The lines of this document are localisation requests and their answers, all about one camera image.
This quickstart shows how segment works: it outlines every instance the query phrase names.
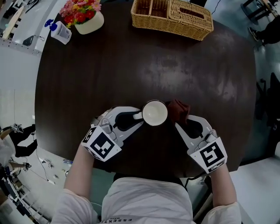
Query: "wicker basket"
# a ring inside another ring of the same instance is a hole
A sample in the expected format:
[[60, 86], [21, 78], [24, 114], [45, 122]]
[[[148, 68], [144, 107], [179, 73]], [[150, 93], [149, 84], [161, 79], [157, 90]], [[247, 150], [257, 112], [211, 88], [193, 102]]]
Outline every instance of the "wicker basket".
[[211, 13], [181, 0], [134, 0], [133, 26], [179, 34], [202, 41], [214, 30]]

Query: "dark wooden table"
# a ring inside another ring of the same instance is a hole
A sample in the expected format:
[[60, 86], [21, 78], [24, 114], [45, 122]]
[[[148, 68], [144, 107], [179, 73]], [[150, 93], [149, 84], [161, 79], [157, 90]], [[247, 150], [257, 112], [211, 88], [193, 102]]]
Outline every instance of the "dark wooden table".
[[[141, 106], [179, 99], [221, 136], [230, 171], [238, 168], [252, 126], [256, 74], [252, 46], [214, 22], [202, 42], [161, 31], [134, 28], [131, 3], [105, 3], [103, 27], [63, 45], [48, 37], [35, 97], [38, 145], [73, 160], [94, 116], [113, 106]], [[122, 152], [94, 166], [151, 177], [199, 174], [181, 137], [169, 122], [143, 125]]]

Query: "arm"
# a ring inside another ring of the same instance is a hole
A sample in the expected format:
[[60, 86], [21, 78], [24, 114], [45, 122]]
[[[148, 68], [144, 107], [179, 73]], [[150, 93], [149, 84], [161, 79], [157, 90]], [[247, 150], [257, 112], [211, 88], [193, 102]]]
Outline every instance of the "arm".
[[9, 128], [8, 130], [6, 131], [3, 131], [1, 134], [0, 134], [0, 138], [3, 140], [8, 134], [10, 134], [12, 132], [12, 129]]
[[226, 164], [213, 171], [210, 176], [214, 207], [237, 202], [235, 187], [232, 183]]
[[89, 199], [94, 160], [94, 157], [80, 145], [67, 175], [64, 188]]

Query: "brown towel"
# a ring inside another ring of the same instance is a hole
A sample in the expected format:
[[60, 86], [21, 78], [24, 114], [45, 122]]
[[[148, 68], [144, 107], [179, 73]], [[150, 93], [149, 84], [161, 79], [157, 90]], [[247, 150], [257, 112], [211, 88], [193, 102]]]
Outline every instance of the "brown towel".
[[184, 104], [179, 100], [172, 100], [167, 106], [168, 117], [173, 123], [187, 124], [190, 108], [190, 105]]

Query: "white cup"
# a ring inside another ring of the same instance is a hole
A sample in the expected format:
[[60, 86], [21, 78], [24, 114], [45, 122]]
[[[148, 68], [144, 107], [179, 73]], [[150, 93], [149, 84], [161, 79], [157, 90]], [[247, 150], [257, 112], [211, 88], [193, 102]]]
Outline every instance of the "white cup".
[[167, 107], [159, 100], [149, 101], [138, 114], [134, 114], [134, 119], [144, 119], [144, 121], [151, 125], [157, 126], [162, 124], [167, 118]]

